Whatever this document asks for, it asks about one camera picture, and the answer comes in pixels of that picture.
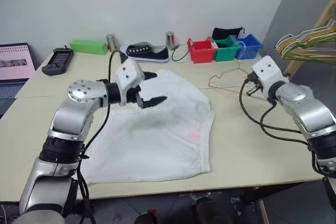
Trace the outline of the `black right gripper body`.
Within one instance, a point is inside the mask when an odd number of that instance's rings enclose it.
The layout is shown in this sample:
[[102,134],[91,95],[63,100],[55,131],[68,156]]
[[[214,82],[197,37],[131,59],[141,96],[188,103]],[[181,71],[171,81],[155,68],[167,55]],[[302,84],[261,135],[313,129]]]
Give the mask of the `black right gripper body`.
[[259,87],[259,90],[262,91],[263,90],[263,85],[261,83],[261,81],[259,80],[259,77],[256,75],[255,72],[250,73],[247,76],[247,82],[252,82],[254,84],[254,87]]

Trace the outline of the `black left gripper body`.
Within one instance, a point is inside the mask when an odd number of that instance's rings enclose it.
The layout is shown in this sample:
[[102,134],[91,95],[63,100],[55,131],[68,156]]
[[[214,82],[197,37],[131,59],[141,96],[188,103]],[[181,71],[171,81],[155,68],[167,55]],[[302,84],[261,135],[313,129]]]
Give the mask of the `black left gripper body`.
[[139,92],[141,91],[140,86],[135,88],[130,88],[127,91],[127,103],[136,103],[140,108],[144,109],[144,100],[140,97]]

